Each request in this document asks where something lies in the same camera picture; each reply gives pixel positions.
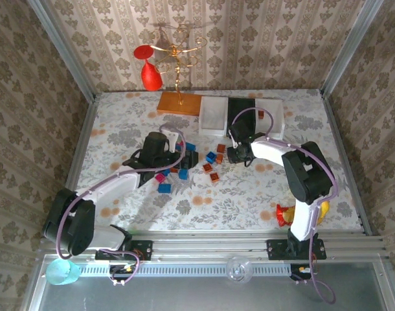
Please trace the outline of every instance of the table surface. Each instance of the table surface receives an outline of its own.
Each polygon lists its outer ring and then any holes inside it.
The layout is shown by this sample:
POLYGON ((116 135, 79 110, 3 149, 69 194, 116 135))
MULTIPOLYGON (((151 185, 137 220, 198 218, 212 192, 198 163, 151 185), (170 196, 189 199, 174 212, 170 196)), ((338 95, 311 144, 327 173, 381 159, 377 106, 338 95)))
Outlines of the table surface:
MULTIPOLYGON (((319 229, 360 231, 359 218, 346 182, 321 96, 316 89, 263 91, 195 91, 191 93, 282 99, 286 129, 284 139, 302 144, 315 141, 321 148, 337 181, 340 193, 330 202, 330 211, 319 229)), ((98 105, 87 146, 78 189, 94 185, 110 175, 134 151, 142 147, 149 132, 170 122, 183 131, 186 141, 195 144, 199 163, 183 181, 171 173, 167 182, 171 194, 159 194, 155 179, 139 189, 115 198, 96 209, 98 225, 119 225, 129 230, 176 229, 278 229, 276 204, 294 205, 284 169, 264 159, 255 159, 249 168, 227 161, 214 164, 220 176, 212 184, 202 165, 209 151, 219 143, 231 146, 226 137, 198 135, 198 117, 159 114, 161 92, 104 93, 98 105)))

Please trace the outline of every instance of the blue block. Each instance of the blue block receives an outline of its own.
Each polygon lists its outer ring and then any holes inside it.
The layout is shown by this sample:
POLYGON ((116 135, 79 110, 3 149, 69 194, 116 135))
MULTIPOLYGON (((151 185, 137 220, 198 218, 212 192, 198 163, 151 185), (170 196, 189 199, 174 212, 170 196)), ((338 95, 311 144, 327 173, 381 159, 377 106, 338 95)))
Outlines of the blue block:
POLYGON ((186 150, 196 151, 196 146, 191 143, 186 143, 186 150))
POLYGON ((179 171, 179 178, 180 179, 187 180, 188 175, 189 175, 188 170, 181 169, 179 171))
POLYGON ((216 154, 214 154, 213 152, 209 152, 206 155, 206 161, 208 161, 210 164, 213 164, 213 162, 215 162, 216 160, 216 154))
POLYGON ((171 193, 172 185, 169 183, 161 183, 157 191, 159 191, 159 193, 171 193))

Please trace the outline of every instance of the small cube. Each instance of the small cube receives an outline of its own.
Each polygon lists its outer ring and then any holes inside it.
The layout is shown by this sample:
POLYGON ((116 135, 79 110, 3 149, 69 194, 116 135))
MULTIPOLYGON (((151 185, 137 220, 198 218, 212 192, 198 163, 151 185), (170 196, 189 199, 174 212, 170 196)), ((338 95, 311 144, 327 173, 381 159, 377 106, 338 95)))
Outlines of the small cube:
POLYGON ((210 180, 212 180, 213 183, 219 181, 219 175, 218 175, 218 173, 212 173, 212 174, 210 175, 210 180))
POLYGON ((223 154, 218 154, 216 156, 216 162, 217 164, 222 164, 222 160, 223 160, 223 154))
POLYGON ((205 173, 212 172, 212 165, 206 163, 205 165, 203 165, 203 170, 205 171, 205 173))
POLYGON ((213 162, 215 162, 216 160, 216 154, 214 154, 213 152, 209 152, 206 155, 206 161, 208 161, 210 164, 213 164, 213 162))
POLYGON ((188 175, 189 175, 188 170, 181 169, 179 171, 179 178, 180 179, 187 180, 188 175))
POLYGON ((172 193, 172 185, 169 183, 161 183, 157 191, 159 193, 172 193))
POLYGON ((196 146, 191 143, 186 143, 186 150, 196 151, 196 146))
POLYGON ((226 148, 226 146, 224 144, 219 144, 218 149, 216 151, 217 151, 217 153, 222 154, 225 152, 225 148, 226 148))
POLYGON ((157 179, 159 183, 162 183, 166 180, 166 176, 162 173, 158 173, 158 175, 156 175, 154 178, 157 179))

